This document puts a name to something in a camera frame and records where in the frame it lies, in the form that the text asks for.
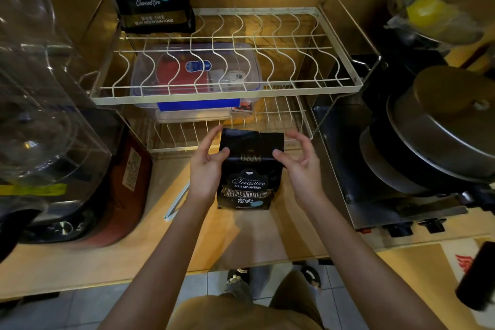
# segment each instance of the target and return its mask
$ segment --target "foot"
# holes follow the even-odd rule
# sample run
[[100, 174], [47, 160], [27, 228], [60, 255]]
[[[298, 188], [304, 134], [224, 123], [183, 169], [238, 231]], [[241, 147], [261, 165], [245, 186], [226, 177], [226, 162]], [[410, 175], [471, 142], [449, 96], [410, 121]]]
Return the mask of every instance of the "foot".
[[321, 288], [321, 279], [318, 272], [311, 266], [304, 265], [301, 267], [301, 273], [304, 275], [309, 284], [315, 288]]
[[237, 282], [238, 280], [244, 281], [247, 284], [250, 282], [249, 268], [238, 268], [229, 270], [227, 274], [227, 284]]

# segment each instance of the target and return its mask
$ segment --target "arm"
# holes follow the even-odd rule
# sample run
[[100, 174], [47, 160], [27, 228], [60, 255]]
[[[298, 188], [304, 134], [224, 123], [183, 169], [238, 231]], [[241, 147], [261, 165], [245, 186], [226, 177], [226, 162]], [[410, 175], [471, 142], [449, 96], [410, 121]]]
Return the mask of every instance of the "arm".
[[296, 161], [275, 150], [274, 158], [288, 170], [299, 206], [315, 227], [345, 287], [371, 330], [446, 330], [409, 287], [347, 223], [326, 197], [320, 164], [313, 146], [300, 133], [287, 133], [302, 145]]
[[218, 126], [201, 141], [191, 158], [186, 201], [162, 240], [108, 313], [99, 330], [163, 330], [168, 323], [196, 245], [201, 225], [215, 199], [222, 162], [229, 149], [209, 155]]

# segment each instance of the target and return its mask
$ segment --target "white label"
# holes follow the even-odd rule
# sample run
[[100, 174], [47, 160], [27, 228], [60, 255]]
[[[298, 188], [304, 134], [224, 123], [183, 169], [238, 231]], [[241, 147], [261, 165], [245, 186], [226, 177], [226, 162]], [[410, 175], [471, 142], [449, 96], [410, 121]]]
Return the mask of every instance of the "white label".
[[138, 181], [139, 166], [141, 166], [141, 156], [131, 148], [129, 158], [127, 159], [127, 166], [125, 167], [124, 178], [122, 179], [122, 185], [134, 192], [136, 188], [136, 182]]
[[[466, 274], [471, 267], [471, 263], [476, 257], [476, 254], [478, 254], [478, 244], [474, 239], [467, 238], [442, 241], [440, 245], [449, 261], [455, 278], [460, 282], [462, 277], [464, 277], [464, 274]], [[489, 305], [484, 312], [477, 312], [471, 309], [471, 313], [477, 324], [484, 327], [495, 328], [495, 305]]]

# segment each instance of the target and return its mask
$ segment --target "dish rack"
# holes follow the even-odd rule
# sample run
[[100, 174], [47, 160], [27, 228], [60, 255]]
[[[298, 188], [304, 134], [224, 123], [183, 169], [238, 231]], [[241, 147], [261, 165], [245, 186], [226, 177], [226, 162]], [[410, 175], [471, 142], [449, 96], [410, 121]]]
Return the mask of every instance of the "dish rack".
[[[314, 126], [312, 113], [308, 113], [305, 96], [328, 95], [335, 100], [356, 93], [380, 62], [379, 53], [340, 0], [324, 0], [320, 6], [309, 8], [194, 11], [196, 31], [191, 34], [126, 34], [117, 26], [100, 70], [90, 74], [91, 78], [96, 77], [87, 89], [93, 102], [118, 109], [151, 153], [195, 150], [208, 131], [218, 124], [257, 131], [296, 129], [313, 138], [318, 126]], [[332, 14], [335, 24], [329, 19]], [[350, 45], [344, 46], [341, 37]], [[353, 58], [355, 53], [362, 53], [362, 42], [368, 52], [376, 55], [373, 66]], [[207, 68], [206, 59], [202, 57], [206, 55], [204, 51], [210, 55], [213, 51], [225, 62], [227, 68], [223, 76], [226, 75], [226, 50], [230, 55], [233, 50], [236, 61], [248, 62], [244, 78], [249, 77], [251, 71], [259, 71], [260, 78], [257, 75], [254, 76], [257, 81], [237, 82], [233, 91], [220, 84], [222, 79], [216, 86], [199, 81]], [[183, 53], [197, 59], [198, 76], [192, 83], [175, 85], [173, 80], [183, 70], [176, 56]], [[259, 68], [253, 68], [246, 56], [256, 57]], [[163, 57], [179, 64], [177, 72], [170, 74], [168, 83], [153, 84], [153, 77], [158, 79], [157, 58]], [[148, 61], [149, 73], [136, 82], [132, 77], [139, 60]], [[180, 87], [180, 92], [174, 91], [177, 89], [174, 87]], [[235, 113], [226, 119], [207, 121], [157, 122], [142, 108], [161, 102], [236, 98], [259, 100], [251, 114]], [[219, 136], [212, 147], [218, 145]], [[286, 149], [298, 147], [296, 141], [286, 137]]]

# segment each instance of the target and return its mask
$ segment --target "yellow object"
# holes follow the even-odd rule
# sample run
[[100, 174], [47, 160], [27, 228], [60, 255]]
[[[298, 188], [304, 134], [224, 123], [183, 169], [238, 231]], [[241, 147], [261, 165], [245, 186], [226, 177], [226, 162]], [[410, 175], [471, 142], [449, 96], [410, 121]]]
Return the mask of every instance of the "yellow object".
[[445, 30], [459, 13], [455, 6], [443, 0], [415, 0], [406, 10], [410, 23], [429, 36]]
[[45, 186], [0, 185], [0, 196], [61, 196], [67, 191], [67, 184]]

